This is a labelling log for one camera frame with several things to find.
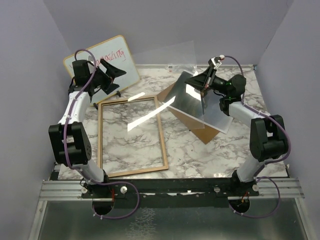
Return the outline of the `landscape photo print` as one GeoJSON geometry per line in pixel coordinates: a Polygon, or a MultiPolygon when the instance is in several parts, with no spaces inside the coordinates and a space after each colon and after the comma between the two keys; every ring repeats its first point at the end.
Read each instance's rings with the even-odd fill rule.
{"type": "Polygon", "coordinates": [[[220,97],[212,92],[201,100],[188,95],[184,99],[175,100],[169,108],[186,117],[188,120],[186,125],[191,130],[211,127],[226,134],[233,118],[220,110],[219,100],[220,97]]]}

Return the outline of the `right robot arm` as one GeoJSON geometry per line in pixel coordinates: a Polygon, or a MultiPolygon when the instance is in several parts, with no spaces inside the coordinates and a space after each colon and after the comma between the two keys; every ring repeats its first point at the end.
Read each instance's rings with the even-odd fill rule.
{"type": "Polygon", "coordinates": [[[240,196],[248,189],[249,182],[268,165],[280,161],[282,155],[288,155],[291,142],[280,115],[267,115],[244,104],[246,78],[236,74],[229,80],[216,76],[216,69],[208,67],[204,72],[188,77],[185,83],[202,95],[213,91],[221,95],[220,110],[229,117],[237,119],[250,129],[249,150],[251,157],[240,166],[235,174],[237,179],[230,182],[229,189],[240,196]]]}

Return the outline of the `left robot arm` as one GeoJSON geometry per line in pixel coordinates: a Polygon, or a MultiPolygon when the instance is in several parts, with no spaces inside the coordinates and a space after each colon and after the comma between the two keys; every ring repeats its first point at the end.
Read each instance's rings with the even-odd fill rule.
{"type": "Polygon", "coordinates": [[[97,196],[106,197],[111,190],[108,175],[92,160],[92,146],[83,121],[93,96],[100,90],[106,94],[119,88],[114,82],[126,74],[107,61],[100,63],[105,70],[89,60],[72,62],[74,76],[68,88],[69,101],[63,117],[57,124],[50,125],[48,134],[55,161],[77,171],[87,185],[93,185],[97,196]]]}

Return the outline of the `clear acrylic sheet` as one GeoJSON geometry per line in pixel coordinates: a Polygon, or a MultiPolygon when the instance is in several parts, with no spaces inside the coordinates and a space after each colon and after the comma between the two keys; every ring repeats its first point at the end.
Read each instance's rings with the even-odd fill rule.
{"type": "Polygon", "coordinates": [[[147,119],[152,118],[157,112],[169,111],[178,99],[185,99],[188,95],[201,100],[200,92],[185,83],[185,80],[198,72],[195,44],[185,41],[156,49],[143,50],[133,55],[140,73],[140,82],[128,90],[130,101],[139,101],[148,95],[155,95],[158,102],[157,110],[151,110],[140,116],[129,128],[140,125],[147,119]],[[189,73],[169,73],[167,65],[192,64],[196,65],[197,71],[189,73]]]}

